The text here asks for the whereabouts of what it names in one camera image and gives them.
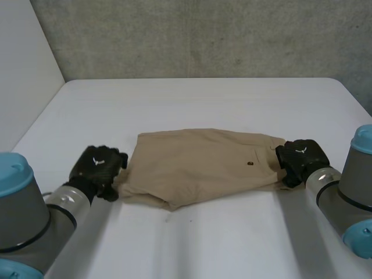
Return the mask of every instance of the white table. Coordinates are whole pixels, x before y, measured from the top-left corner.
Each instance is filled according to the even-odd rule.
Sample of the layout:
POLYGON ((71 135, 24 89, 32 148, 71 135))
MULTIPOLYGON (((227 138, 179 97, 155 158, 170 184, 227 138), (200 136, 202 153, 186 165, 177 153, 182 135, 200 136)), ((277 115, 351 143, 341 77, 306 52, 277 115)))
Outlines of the white table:
MULTIPOLYGON (((342 170, 371 117, 328 78, 79 80, 65 84, 15 152, 41 191, 65 182, 87 145, 129 155, 137 134, 182 128, 312 138, 342 170)), ((48 277, 126 279, 371 278, 305 191, 251 191, 180 209, 96 199, 48 277)))

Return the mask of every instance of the beige cloth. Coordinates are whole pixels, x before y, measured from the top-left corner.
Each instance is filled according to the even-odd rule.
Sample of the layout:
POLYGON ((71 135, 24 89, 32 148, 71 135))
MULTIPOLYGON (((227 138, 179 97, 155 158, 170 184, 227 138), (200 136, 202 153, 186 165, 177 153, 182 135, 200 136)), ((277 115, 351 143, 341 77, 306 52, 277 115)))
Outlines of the beige cloth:
POLYGON ((140 134, 119 193, 125 202, 175 210, 255 188, 285 188, 275 153, 284 142, 215 129, 140 134))

